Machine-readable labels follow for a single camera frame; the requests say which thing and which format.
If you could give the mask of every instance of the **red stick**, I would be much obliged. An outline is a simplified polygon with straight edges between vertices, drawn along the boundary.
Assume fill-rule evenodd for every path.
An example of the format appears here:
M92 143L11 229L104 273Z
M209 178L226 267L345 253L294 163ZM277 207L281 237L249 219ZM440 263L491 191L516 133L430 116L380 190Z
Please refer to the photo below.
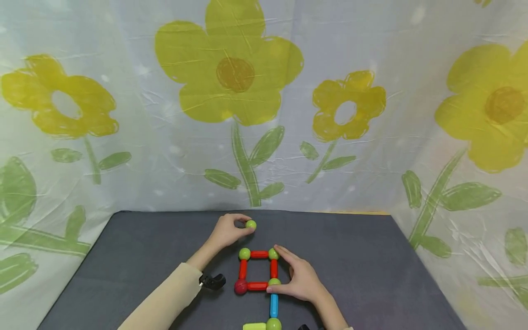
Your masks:
M277 262L277 259L272 259L271 263L269 264L269 276L270 278L279 277L279 264Z
M267 282L248 282L249 291L266 291L267 287Z
M253 259L268 259L268 251L252 251L251 257Z
M248 273L248 261L242 259L240 260L240 269L238 271L238 278L245 280L247 273Z

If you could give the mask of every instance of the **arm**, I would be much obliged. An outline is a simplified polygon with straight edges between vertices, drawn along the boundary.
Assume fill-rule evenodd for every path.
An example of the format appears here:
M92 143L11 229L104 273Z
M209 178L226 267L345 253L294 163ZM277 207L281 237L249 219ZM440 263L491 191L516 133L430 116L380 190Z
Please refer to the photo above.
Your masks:
M207 264L222 250L254 229L239 229L234 221L248 221L242 214L221 216L207 241L180 264L143 302L128 316L118 330L167 330L174 319L200 292L199 278Z
M319 280L314 268L288 249L275 245L275 250L290 264L291 281L285 285L271 285L268 293L285 294L303 301L311 302L327 330L350 330L341 314L334 297Z

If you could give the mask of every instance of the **fabric backdrop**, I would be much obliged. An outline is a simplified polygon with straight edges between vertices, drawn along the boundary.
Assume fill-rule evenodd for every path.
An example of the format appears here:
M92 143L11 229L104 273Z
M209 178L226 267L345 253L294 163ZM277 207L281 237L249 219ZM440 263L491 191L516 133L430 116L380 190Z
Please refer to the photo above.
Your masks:
M523 329L527 11L1 0L0 327L119 210L262 208L388 211L469 329Z

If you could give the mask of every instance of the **green ball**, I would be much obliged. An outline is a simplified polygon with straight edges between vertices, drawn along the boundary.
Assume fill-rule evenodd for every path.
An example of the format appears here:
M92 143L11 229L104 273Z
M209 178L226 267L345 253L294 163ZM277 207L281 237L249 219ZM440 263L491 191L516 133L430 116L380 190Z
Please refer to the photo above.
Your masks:
M257 223L253 220L248 220L246 222L246 228L253 228L253 229L257 229Z
M272 278L268 281L268 285L277 285L280 284L280 280L278 278Z
M271 248L268 251L268 258L269 258L269 260L271 260L271 259L278 260L279 259L279 254L275 251L274 248Z
M238 258L240 260L249 260L251 258L251 250L248 248L243 248L238 252Z
M282 330L282 324L278 318L272 317L266 322L266 330Z

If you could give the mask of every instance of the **hand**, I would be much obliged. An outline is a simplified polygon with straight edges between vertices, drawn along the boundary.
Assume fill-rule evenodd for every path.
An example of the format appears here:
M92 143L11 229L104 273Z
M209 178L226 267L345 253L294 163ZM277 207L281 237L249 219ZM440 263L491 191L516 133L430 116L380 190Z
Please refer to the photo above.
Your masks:
M269 286L266 290L268 293L293 296L311 303L328 293L308 261L299 258L284 247L275 245L274 249L290 264L291 281L288 284Z
M211 236L209 236L208 243L223 249L235 243L238 239L252 234L255 231L254 228L237 228L234 225L235 221L246 223L248 220L251 220L251 218L244 214L228 213L221 216Z

